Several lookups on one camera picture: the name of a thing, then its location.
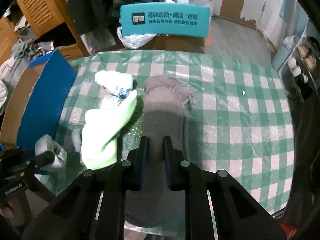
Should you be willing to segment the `white crumpled plastic bag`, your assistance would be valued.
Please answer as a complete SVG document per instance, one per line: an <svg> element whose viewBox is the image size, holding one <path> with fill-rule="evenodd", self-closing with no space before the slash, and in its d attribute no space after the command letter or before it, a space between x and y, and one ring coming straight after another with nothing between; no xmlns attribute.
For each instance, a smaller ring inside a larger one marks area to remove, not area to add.
<svg viewBox="0 0 320 240"><path fill-rule="evenodd" d="M114 96L122 99L126 98L133 89L132 75L115 70L96 72L94 81Z"/></svg>

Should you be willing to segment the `teal printed box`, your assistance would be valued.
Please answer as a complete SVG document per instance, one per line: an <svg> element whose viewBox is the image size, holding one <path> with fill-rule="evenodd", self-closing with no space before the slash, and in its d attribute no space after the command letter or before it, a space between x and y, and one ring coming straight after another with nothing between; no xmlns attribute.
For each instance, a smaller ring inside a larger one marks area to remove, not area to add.
<svg viewBox="0 0 320 240"><path fill-rule="evenodd" d="M207 37L208 7L186 3L133 3L120 7L122 34Z"/></svg>

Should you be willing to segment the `brown cardboard box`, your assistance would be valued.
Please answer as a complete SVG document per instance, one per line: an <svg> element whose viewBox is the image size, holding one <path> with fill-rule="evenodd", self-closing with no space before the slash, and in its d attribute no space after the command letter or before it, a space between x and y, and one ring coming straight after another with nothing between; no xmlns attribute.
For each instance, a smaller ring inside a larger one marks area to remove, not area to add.
<svg viewBox="0 0 320 240"><path fill-rule="evenodd" d="M202 53L203 47L211 46L213 43L214 39L210 32L208 33L207 37L157 35L139 49Z"/></svg>

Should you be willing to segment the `small grey sock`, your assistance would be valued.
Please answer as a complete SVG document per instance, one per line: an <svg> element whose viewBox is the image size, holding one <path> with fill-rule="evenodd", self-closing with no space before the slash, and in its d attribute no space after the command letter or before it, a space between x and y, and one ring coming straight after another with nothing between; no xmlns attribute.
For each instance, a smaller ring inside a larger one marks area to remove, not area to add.
<svg viewBox="0 0 320 240"><path fill-rule="evenodd" d="M47 172L59 172L67 163L67 152L55 142L48 134L43 135L35 144L36 156L50 152L54 155L52 163L44 166L42 169Z"/></svg>

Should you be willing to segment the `grey shoe rack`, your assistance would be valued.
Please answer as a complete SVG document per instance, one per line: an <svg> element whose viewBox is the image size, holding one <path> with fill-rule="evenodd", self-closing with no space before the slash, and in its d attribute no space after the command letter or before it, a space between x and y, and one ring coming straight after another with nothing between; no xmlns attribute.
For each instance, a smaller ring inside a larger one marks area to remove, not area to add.
<svg viewBox="0 0 320 240"><path fill-rule="evenodd" d="M279 70L290 103L300 103L319 93L319 33L308 22Z"/></svg>

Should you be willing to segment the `blue cardboard shoe box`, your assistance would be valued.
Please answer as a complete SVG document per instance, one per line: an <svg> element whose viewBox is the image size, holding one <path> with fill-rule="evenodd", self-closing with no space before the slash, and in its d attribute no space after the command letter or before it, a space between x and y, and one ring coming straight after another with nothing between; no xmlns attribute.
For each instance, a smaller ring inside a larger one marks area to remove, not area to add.
<svg viewBox="0 0 320 240"><path fill-rule="evenodd" d="M29 150L43 135L54 137L75 78L75 70L58 50L29 63L5 111L1 144Z"/></svg>

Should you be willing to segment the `light green cloth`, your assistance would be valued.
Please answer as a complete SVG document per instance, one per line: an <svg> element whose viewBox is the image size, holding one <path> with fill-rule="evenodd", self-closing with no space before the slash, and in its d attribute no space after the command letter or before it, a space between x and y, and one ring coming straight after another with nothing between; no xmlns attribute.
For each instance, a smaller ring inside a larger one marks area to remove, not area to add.
<svg viewBox="0 0 320 240"><path fill-rule="evenodd" d="M91 170L117 162L117 137L130 121L137 105L137 91L109 109L89 109L81 131L81 160Z"/></svg>

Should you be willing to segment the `green checked tablecloth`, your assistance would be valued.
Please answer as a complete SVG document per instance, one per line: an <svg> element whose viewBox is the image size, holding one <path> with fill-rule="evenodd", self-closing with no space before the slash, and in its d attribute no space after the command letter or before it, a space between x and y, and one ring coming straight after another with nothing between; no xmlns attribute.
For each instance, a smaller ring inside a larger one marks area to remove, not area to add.
<svg viewBox="0 0 320 240"><path fill-rule="evenodd" d="M95 73L131 74L139 96L145 80L169 75L192 94L188 109L191 160L207 171L228 171L269 213L287 205L293 177L294 139L286 94L272 68L197 53L124 50L71 61L77 76L63 107L56 141L67 151L67 165L39 176L53 194L83 170L71 142L87 110L97 108L106 90Z"/></svg>

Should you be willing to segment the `white plastic bag under box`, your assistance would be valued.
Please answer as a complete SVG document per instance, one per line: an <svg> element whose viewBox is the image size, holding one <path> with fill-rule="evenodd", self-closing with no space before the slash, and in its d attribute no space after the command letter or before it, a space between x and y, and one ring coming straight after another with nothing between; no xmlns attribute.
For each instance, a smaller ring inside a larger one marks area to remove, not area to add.
<svg viewBox="0 0 320 240"><path fill-rule="evenodd" d="M134 34L124 36L121 27L117 28L117 35L121 43L129 49L141 48L156 37L156 34Z"/></svg>

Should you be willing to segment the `long grey sock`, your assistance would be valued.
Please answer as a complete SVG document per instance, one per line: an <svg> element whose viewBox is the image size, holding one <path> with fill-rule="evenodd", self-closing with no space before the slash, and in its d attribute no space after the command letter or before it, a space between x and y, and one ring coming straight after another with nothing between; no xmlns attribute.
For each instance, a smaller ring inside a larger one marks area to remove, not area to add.
<svg viewBox="0 0 320 240"><path fill-rule="evenodd" d="M184 192L170 191L167 185L163 139L169 136L173 147L188 155L185 112L191 92L165 75L149 77L144 92L143 135L148 137L149 152L142 189L126 194L125 219L135 226L151 228L185 215Z"/></svg>

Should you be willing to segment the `wooden louvered wardrobe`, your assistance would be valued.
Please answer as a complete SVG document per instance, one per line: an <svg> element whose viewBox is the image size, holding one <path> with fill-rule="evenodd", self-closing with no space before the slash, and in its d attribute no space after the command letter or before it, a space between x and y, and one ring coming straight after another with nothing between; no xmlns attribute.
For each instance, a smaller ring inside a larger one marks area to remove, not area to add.
<svg viewBox="0 0 320 240"><path fill-rule="evenodd" d="M66 0L16 0L22 14L26 17L36 38L41 38L49 31L66 24L75 39L75 43L63 46L61 54L67 60L89 56L82 39L76 32L74 20L67 8Z"/></svg>

